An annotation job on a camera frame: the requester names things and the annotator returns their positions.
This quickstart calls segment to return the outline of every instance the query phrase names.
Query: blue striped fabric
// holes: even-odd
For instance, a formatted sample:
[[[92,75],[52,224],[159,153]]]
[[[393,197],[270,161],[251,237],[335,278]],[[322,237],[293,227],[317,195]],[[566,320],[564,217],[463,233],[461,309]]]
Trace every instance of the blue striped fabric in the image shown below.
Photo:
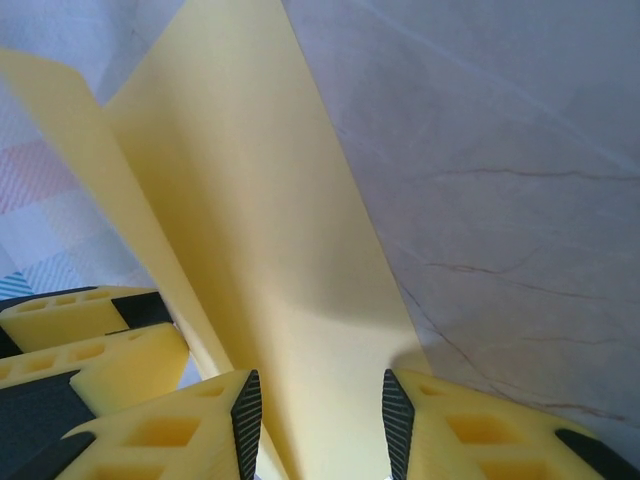
[[[22,276],[22,273],[15,272],[0,279],[0,300],[27,295],[33,295],[33,290]]]
[[[78,275],[78,270],[68,251],[37,262],[25,268],[23,273],[34,293],[56,292],[87,285],[87,282]]]

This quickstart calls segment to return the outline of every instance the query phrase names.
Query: plaid fabric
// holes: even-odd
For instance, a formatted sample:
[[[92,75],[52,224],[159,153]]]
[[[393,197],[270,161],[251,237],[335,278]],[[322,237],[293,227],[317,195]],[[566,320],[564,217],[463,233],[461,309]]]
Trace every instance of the plaid fabric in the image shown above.
[[[7,0],[0,46],[78,70],[100,103],[183,0]],[[0,299],[85,285],[152,286],[0,79]]]
[[[42,140],[0,151],[0,299],[153,282]]]

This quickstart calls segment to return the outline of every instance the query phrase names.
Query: yellow foam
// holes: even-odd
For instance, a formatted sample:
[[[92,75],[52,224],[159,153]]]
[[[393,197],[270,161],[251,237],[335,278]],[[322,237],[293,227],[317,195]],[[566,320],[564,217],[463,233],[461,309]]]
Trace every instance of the yellow foam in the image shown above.
[[[37,298],[0,312],[0,327],[23,352],[65,345],[128,329],[111,299],[151,291],[100,287]]]
[[[286,473],[265,435],[258,474],[384,478],[380,372],[428,366],[280,2],[188,1],[107,116],[60,65],[0,69],[205,377],[260,369]]]
[[[248,372],[231,372],[99,418],[97,438],[57,480],[239,479],[230,411]]]
[[[0,389],[80,370],[71,386],[106,415],[174,391],[188,356],[173,325],[154,325],[2,359]]]
[[[408,480],[595,480],[554,434],[562,418],[431,376],[394,370],[415,408]]]

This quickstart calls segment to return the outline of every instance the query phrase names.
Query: pink plaid pattern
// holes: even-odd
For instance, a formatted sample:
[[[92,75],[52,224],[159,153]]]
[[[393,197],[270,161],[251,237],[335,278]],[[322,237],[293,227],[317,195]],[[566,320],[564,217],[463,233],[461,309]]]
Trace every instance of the pink plaid pattern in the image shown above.
[[[0,151],[0,299],[95,284],[152,281],[46,142]]]

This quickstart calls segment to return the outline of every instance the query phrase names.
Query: marble wall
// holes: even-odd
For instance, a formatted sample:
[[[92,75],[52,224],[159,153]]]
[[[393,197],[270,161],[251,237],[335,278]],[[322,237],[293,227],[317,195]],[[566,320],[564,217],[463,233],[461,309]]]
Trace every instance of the marble wall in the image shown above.
[[[640,6],[285,2],[435,372],[640,465]]]

